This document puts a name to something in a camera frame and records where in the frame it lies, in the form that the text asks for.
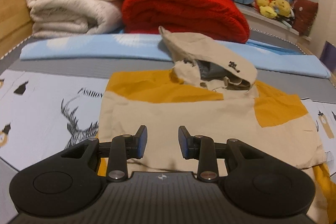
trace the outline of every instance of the ribbed black surface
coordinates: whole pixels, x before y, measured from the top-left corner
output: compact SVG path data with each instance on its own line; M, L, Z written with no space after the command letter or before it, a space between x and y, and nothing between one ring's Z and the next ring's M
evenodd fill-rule
M313 222L304 215L290 219L265 219L248 215L229 203L217 185L202 183L191 173L135 172L126 182L110 183L95 204L74 215L57 219L39 219L20 214L12 223L312 224Z

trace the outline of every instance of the light blue folded sheet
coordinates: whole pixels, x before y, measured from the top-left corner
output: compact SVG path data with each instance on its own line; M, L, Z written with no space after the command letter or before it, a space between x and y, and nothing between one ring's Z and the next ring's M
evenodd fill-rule
M330 71L316 56L303 55L266 43L217 41L249 60L257 69L330 78ZM64 58L131 58L171 61L158 34L101 34L54 38L26 45L21 60Z

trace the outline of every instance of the red blanket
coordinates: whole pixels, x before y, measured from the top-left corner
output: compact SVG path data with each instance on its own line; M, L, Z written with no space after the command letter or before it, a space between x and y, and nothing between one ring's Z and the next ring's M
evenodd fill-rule
M199 32L213 39L245 43L248 23L232 0L125 0L127 33Z

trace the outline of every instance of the white logo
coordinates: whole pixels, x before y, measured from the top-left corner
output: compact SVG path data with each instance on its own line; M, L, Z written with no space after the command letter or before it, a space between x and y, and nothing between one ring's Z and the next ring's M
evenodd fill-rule
M160 180L164 180L164 179L167 178L167 176L164 175L164 174L161 174L161 175L158 175L157 178L160 179Z

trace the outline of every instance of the dark red pillow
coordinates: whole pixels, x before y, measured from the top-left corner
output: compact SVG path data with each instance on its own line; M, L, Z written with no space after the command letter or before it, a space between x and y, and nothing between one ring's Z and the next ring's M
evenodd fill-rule
M309 35L311 26L314 23L319 4L310 0L294 0L295 22L293 29L297 30L300 35Z

